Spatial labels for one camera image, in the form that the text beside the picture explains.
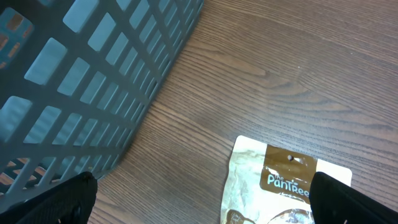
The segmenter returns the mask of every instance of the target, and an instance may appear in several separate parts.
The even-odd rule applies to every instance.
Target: gray plastic basket
[[[202,5],[0,1],[0,212],[115,167]]]

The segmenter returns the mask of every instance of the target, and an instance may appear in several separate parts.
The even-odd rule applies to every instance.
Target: wooden table
[[[93,223],[219,223],[239,135],[398,210],[398,1],[207,0]]]

